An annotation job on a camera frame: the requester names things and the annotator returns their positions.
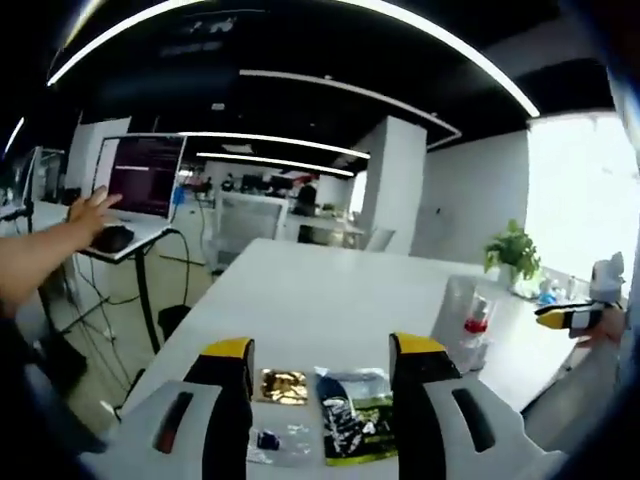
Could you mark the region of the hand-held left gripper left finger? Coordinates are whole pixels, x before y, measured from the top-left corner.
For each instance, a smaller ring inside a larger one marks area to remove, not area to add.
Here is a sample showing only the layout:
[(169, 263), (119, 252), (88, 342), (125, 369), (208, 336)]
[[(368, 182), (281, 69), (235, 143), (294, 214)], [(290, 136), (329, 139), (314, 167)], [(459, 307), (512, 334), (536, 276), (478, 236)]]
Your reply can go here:
[(125, 413), (100, 452), (80, 462), (94, 479), (244, 479), (252, 426), (255, 342), (207, 346), (185, 377)]

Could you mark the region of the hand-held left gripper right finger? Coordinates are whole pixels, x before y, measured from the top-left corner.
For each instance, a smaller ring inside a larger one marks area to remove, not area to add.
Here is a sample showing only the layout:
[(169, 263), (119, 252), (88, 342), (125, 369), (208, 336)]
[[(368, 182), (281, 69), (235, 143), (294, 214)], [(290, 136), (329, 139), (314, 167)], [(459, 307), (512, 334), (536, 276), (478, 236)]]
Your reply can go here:
[(564, 463), (526, 434), (520, 413), (473, 376), (443, 345), (389, 336), (393, 432), (402, 479), (549, 479)]

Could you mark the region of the person's left hand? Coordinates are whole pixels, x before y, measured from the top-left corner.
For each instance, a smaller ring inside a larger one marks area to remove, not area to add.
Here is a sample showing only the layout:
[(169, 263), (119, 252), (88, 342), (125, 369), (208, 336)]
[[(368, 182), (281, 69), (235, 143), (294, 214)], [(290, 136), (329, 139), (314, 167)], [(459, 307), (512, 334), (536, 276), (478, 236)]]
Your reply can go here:
[(108, 210), (122, 199), (121, 194), (109, 194), (106, 186), (89, 197), (79, 198), (68, 210), (65, 230), (75, 251), (88, 247), (106, 227)]

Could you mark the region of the person's right hand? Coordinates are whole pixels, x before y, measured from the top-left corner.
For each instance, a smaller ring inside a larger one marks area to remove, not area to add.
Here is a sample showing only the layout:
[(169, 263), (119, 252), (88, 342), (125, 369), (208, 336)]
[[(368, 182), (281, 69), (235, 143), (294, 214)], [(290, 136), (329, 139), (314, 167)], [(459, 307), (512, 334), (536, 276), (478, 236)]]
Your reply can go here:
[(626, 313), (618, 307), (603, 310), (600, 321), (591, 328), (572, 330), (571, 337), (577, 338), (579, 348), (591, 348), (600, 343), (619, 346), (626, 331)]

